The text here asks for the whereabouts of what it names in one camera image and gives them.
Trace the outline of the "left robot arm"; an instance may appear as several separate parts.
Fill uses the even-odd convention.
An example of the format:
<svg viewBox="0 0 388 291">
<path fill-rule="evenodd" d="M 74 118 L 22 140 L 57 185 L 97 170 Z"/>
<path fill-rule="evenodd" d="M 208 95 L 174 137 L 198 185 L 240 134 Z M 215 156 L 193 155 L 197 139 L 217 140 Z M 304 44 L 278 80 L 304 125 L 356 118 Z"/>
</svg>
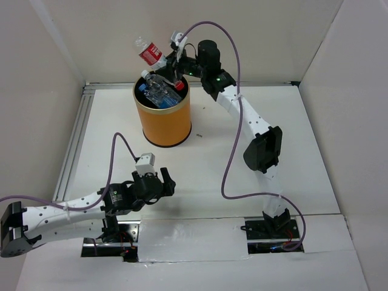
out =
<svg viewBox="0 0 388 291">
<path fill-rule="evenodd" d="M 133 172 L 132 176 L 131 181 L 110 184 L 108 189 L 57 207 L 10 203 L 1 217 L 1 257 L 12 258 L 72 238 L 112 242 L 120 232 L 118 216 L 138 212 L 175 192 L 176 183 L 165 167 L 156 174 Z"/>
</svg>

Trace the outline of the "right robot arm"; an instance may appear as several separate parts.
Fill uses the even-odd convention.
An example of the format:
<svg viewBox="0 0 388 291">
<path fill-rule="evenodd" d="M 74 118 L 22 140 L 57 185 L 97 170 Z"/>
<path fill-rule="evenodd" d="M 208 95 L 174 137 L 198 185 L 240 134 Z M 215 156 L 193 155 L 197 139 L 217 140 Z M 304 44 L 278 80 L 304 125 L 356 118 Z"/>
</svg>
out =
<svg viewBox="0 0 388 291">
<path fill-rule="evenodd" d="M 187 37 L 178 33 L 170 41 L 172 52 L 166 64 L 156 72 L 169 81 L 177 82 L 184 75 L 199 78 L 202 88 L 232 117 L 238 120 L 235 141 L 242 134 L 249 145 L 243 153 L 246 166 L 256 173 L 261 194 L 270 198 L 264 204 L 264 230 L 272 238 L 279 237 L 286 229 L 280 218 L 284 207 L 280 203 L 281 188 L 277 181 L 277 166 L 283 138 L 282 130 L 271 126 L 249 104 L 240 92 L 239 84 L 221 67 L 221 54 L 216 42 L 203 40 L 197 46 L 197 55 L 188 57 Z"/>
</svg>

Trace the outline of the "clear bottle white cap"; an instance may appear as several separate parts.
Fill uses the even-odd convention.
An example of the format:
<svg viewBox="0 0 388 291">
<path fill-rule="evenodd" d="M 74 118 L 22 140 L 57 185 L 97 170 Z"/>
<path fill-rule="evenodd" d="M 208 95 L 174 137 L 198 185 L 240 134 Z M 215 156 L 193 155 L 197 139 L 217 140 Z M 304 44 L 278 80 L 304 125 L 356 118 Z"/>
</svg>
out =
<svg viewBox="0 0 388 291">
<path fill-rule="evenodd" d="M 165 82 L 164 77 L 147 70 L 142 71 L 141 76 L 145 83 L 139 86 L 140 92 L 158 109 L 168 109 L 181 102 L 181 97 L 170 87 L 168 81 Z"/>
</svg>

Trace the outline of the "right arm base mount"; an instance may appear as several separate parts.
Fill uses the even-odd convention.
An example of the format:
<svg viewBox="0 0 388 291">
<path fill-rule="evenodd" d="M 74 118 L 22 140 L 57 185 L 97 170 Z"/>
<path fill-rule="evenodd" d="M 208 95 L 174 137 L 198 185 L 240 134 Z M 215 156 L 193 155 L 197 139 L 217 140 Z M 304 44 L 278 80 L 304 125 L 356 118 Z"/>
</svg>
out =
<svg viewBox="0 0 388 291">
<path fill-rule="evenodd" d="M 240 226 L 249 254 L 303 252 L 300 242 L 305 231 L 295 218 L 252 218 Z"/>
</svg>

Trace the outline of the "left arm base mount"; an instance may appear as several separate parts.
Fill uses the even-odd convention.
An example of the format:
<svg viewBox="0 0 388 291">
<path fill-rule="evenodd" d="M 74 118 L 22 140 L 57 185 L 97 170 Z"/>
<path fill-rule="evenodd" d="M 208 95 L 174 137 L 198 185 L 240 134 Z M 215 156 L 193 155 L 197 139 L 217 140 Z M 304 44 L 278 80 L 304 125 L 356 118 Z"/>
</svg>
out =
<svg viewBox="0 0 388 291">
<path fill-rule="evenodd" d="M 119 221 L 119 232 L 109 238 L 84 238 L 81 258 L 120 258 L 123 262 L 138 262 L 140 221 Z"/>
</svg>

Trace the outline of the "red label clear bottle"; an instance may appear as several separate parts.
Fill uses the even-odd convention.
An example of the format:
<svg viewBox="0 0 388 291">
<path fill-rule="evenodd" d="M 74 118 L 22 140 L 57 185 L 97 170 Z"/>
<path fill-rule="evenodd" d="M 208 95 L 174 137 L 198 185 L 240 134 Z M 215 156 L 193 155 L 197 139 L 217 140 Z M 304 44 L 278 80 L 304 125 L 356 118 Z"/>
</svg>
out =
<svg viewBox="0 0 388 291">
<path fill-rule="evenodd" d="M 134 40 L 134 48 L 136 53 L 143 59 L 149 67 L 157 74 L 157 70 L 166 66 L 166 56 L 163 52 L 152 42 L 141 36 Z M 179 80 L 178 82 L 169 82 L 178 91 L 185 88 L 185 84 Z"/>
</svg>

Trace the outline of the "blue label clear bottle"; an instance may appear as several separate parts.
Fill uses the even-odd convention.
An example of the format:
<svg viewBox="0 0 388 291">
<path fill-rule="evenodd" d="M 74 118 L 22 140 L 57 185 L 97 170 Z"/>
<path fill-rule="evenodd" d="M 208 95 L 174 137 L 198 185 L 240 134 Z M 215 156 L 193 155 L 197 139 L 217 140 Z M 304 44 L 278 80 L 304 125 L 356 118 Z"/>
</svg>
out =
<svg viewBox="0 0 388 291">
<path fill-rule="evenodd" d="M 169 86 L 151 89 L 147 84 L 141 84 L 139 90 L 158 109 L 168 109 L 181 102 L 181 97 Z"/>
</svg>

